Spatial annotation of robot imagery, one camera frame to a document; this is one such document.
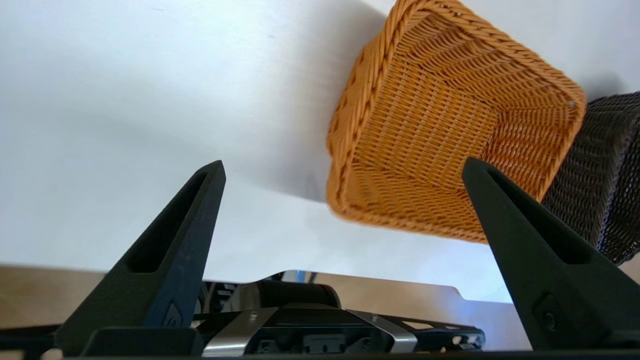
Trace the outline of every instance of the orange wicker basket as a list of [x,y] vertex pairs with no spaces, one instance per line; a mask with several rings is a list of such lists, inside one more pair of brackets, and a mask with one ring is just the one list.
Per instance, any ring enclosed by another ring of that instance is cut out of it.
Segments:
[[327,139],[341,217],[486,241],[461,180],[491,163],[540,201],[582,124],[579,86],[453,0],[399,0]]

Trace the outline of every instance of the wooden floor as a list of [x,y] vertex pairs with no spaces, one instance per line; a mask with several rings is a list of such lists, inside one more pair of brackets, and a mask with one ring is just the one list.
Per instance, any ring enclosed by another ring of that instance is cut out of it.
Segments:
[[[102,274],[0,266],[0,328],[63,322]],[[472,302],[454,288],[319,274],[343,308],[473,325],[484,330],[487,350],[530,348],[513,305]],[[0,360],[19,354],[0,352]]]

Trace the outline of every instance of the white table surface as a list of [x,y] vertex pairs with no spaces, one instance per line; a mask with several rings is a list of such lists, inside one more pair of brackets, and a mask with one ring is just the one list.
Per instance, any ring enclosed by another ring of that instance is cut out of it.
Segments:
[[[590,99],[640,90],[640,2],[465,2]],[[509,302],[488,246],[344,222],[324,203],[332,112],[392,5],[2,1],[0,263],[108,270],[222,159],[208,279],[302,269]]]

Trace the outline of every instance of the dark gray wicker basket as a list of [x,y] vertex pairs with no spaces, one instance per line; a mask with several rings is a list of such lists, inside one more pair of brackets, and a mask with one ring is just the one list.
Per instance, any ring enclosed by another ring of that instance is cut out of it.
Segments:
[[590,102],[542,200],[616,264],[640,251],[639,126],[640,92]]

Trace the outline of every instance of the woven texture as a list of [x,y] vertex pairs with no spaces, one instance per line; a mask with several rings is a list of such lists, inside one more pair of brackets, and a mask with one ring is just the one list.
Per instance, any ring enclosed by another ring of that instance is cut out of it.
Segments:
[[543,200],[613,263],[640,250],[640,92],[589,103]]
[[582,90],[457,1],[403,1],[357,59],[327,139],[338,215],[486,241],[469,156],[541,200],[580,128]]

